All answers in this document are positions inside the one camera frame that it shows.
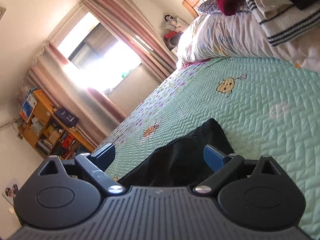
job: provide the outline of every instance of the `bookshelf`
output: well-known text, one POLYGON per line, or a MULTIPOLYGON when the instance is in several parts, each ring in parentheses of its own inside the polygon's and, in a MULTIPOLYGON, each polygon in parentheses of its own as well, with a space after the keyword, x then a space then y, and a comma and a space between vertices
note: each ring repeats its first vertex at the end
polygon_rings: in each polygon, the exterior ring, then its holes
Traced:
POLYGON ((18 127, 26 141, 43 158, 58 155, 70 159, 78 147, 91 153, 94 147, 76 130, 66 127, 55 115, 55 106, 42 90, 35 90, 36 99, 29 118, 18 127))

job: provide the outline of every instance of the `wooden shelf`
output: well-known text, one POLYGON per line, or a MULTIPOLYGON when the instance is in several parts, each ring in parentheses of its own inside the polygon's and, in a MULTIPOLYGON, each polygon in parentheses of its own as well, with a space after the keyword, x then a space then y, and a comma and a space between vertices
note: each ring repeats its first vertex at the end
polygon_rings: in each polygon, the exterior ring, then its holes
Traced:
POLYGON ((36 150, 36 152, 39 153, 39 155, 41 155, 43 158, 46 158, 49 155, 52 155, 57 151, 59 151, 59 149, 62 148, 61 136, 65 131, 67 131, 76 140, 76 142, 71 147, 71 150, 69 150, 66 158, 61 158, 61 159, 70 158, 79 145, 83 145, 84 147, 86 147, 89 152, 92 152, 94 150, 94 147, 77 130, 74 131, 66 127, 65 124, 62 123, 54 115, 54 105, 49 100, 49 98, 47 98, 47 96, 43 93, 42 90, 35 90, 32 93, 35 99, 37 100, 37 104, 34 107, 33 113, 30 115, 30 118, 25 123, 26 127, 24 128, 23 125, 19 125, 18 130, 23 135, 23 137, 28 141, 28 143, 30 143, 30 145, 36 150), (32 125, 31 119, 34 116, 43 125, 42 130, 39 134, 35 134, 31 129, 31 125, 32 125), (54 125, 55 129, 62 129, 63 132, 60 133, 59 137, 53 144, 53 147, 50 150, 50 153, 47 155, 46 154, 47 151, 44 151, 44 150, 42 151, 41 147, 39 147, 38 145, 38 142, 39 140, 42 140, 42 139, 46 139, 46 138, 49 139, 50 135, 47 130, 49 125, 54 125))
POLYGON ((22 124, 18 126, 18 131, 19 131, 21 134, 23 134, 23 132, 24 132, 24 127, 23 127, 22 124))
POLYGON ((33 91, 33 95, 38 101, 41 101, 42 104, 46 107, 50 115, 58 122, 58 124, 65 129, 68 133, 70 133, 73 138, 75 138, 77 141, 79 141, 84 147, 86 147, 90 152, 93 152, 94 147, 88 143, 86 139, 78 132, 78 131, 72 131, 70 128, 66 127, 63 122, 61 122, 55 115, 54 115, 54 105, 52 102, 47 98, 47 96, 43 93, 42 90, 35 90, 33 91))

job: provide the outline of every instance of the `blue bracket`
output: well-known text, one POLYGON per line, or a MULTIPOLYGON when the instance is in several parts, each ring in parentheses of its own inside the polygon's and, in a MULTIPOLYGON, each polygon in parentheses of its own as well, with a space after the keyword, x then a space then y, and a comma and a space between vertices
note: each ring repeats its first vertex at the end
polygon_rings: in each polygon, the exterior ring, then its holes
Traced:
POLYGON ((116 157, 116 148, 108 143, 101 149, 88 156, 88 159, 103 172, 111 165, 116 157))
POLYGON ((204 147, 203 158, 214 172, 220 170, 228 161, 231 160, 231 157, 225 155, 212 145, 206 145, 204 147))

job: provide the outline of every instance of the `metal rivet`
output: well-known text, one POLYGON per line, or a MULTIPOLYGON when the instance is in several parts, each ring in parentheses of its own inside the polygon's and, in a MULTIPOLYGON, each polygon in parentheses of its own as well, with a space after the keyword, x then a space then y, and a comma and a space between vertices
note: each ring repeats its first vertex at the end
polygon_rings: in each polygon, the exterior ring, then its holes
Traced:
POLYGON ((112 185, 108 188, 108 192, 112 194, 119 194, 124 191, 124 188, 120 185, 112 185))
POLYGON ((195 188, 195 191, 200 193, 200 194, 207 194, 211 191, 211 188, 209 186, 206 185, 200 185, 198 187, 195 188))

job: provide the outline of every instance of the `green object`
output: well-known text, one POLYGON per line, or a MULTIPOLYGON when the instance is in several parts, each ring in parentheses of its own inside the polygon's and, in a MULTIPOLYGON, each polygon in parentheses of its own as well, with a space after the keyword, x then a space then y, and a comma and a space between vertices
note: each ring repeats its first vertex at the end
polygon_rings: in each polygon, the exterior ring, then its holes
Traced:
POLYGON ((116 159, 106 173, 122 177, 154 149, 212 117, 236 153, 246 159, 271 155, 285 169, 306 197, 300 227, 319 239, 320 74, 274 58, 231 57, 202 63, 199 68, 153 115, 161 120, 156 133, 148 139, 142 136, 152 122, 132 129, 116 148, 116 159), (232 92, 217 91, 233 86, 229 78, 235 83, 232 92))
POLYGON ((132 69, 130 69, 128 72, 123 72, 123 73, 121 74, 121 77, 122 77, 122 78, 125 78, 125 77, 131 72, 131 70, 132 70, 132 69))

